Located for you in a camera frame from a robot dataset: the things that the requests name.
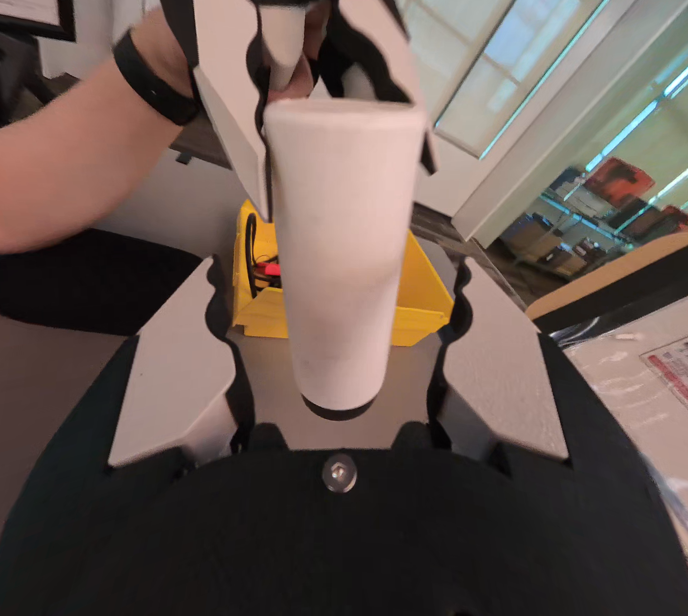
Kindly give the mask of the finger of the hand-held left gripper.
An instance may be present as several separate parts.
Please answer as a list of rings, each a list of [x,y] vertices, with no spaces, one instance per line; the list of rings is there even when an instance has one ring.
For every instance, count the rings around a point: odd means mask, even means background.
[[[206,113],[247,197],[272,220],[268,150],[257,125],[262,97],[248,69],[259,42],[257,8],[250,0],[193,0],[199,63],[194,78]]]
[[[402,24],[384,0],[339,0],[343,27],[341,53],[352,61],[341,77],[343,95],[351,99],[409,104],[426,120],[420,162],[432,175],[439,163],[426,111],[416,59]]]

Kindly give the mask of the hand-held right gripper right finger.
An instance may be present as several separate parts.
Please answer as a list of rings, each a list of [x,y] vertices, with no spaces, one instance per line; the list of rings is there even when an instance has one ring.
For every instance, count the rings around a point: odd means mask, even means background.
[[[435,442],[479,461],[501,443],[566,460],[539,331],[472,258],[460,259],[453,290],[427,392]]]

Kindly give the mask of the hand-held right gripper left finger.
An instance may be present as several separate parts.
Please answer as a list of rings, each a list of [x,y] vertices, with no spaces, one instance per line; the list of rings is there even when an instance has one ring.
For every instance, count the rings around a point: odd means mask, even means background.
[[[139,330],[110,466],[175,448],[206,465],[247,448],[254,395],[227,336],[225,292],[221,262],[209,257]]]

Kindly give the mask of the yellow plastic bin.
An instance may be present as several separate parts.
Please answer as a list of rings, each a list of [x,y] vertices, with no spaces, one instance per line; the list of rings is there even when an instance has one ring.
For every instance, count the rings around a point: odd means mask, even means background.
[[[262,263],[277,256],[274,225],[263,222],[250,200],[245,200],[236,219],[232,326],[243,327],[245,336],[287,339],[288,325],[282,290],[257,286],[256,293],[253,293],[250,286],[245,243],[250,241],[247,223],[251,216],[256,219],[256,235],[252,246],[254,259]],[[419,241],[409,231],[391,344],[416,345],[447,324],[452,309],[450,293]]]

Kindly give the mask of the white tumbler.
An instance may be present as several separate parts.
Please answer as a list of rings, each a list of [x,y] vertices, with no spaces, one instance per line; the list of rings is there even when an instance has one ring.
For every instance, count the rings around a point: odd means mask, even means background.
[[[291,99],[264,128],[295,381],[320,417],[353,419],[387,370],[426,114]]]

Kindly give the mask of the person's left forearm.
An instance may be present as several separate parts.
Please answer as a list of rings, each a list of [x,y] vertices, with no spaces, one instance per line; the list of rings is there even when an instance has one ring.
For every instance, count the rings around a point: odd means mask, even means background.
[[[182,128],[146,104],[114,61],[1,129],[1,254],[63,240],[111,213]]]

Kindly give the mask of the person's left hand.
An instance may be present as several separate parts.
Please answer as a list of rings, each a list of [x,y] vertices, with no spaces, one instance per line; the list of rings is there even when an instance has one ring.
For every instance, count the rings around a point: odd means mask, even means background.
[[[287,87],[284,90],[269,91],[269,104],[311,95],[316,84],[312,64],[319,57],[330,13],[330,0],[321,0],[307,11],[301,58]],[[188,64],[162,10],[157,8],[147,13],[142,22],[133,28],[131,36],[133,45],[155,76],[179,94],[191,98],[194,92]]]

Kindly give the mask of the black wristband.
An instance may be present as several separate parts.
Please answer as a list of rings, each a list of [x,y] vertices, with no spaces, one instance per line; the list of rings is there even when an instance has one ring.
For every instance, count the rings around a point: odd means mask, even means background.
[[[193,122],[201,111],[197,99],[180,94],[149,67],[128,29],[113,47],[116,67],[126,83],[156,113],[178,127]]]

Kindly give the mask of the white framed window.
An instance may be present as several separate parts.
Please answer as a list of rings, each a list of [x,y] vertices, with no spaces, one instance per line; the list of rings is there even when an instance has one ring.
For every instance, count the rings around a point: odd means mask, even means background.
[[[483,159],[610,0],[396,0],[439,137]]]

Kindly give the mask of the acrylic tabletop sign stand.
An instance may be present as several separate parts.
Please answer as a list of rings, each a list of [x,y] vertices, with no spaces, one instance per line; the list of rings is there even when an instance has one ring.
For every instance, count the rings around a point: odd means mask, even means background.
[[[687,233],[663,236],[533,302],[648,466],[687,551]]]

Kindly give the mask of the storage shelf with boxes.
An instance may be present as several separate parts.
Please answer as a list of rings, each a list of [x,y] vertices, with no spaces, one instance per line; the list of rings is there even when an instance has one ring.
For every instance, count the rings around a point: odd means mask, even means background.
[[[516,264],[572,280],[658,238],[687,231],[687,175],[660,188],[616,156],[566,168],[497,238]]]

